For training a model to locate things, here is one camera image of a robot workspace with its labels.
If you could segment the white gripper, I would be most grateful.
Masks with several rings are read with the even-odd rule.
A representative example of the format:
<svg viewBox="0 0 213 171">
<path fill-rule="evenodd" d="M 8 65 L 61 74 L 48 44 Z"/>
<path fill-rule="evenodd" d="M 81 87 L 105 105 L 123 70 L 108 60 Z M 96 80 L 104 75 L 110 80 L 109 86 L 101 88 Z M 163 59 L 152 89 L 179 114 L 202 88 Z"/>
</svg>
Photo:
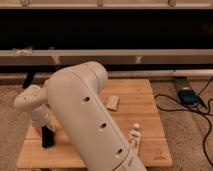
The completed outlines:
<svg viewBox="0 0 213 171">
<path fill-rule="evenodd" d="M 31 122 L 34 127 L 44 127 L 49 123 L 48 113 L 43 106 L 35 108 L 30 114 Z M 56 128 L 52 124 L 47 125 L 48 129 L 52 132 L 56 131 Z"/>
</svg>

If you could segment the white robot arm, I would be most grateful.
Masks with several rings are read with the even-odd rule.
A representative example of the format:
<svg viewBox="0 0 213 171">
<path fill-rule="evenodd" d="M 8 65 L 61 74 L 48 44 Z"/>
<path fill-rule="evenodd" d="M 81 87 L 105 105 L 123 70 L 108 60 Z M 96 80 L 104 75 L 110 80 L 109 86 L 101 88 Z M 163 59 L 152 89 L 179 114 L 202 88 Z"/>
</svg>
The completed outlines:
<svg viewBox="0 0 213 171">
<path fill-rule="evenodd" d="M 34 124 L 47 124 L 47 103 L 88 171 L 147 171 L 99 98 L 108 81 L 98 62 L 58 70 L 41 88 L 31 85 L 14 101 Z"/>
</svg>

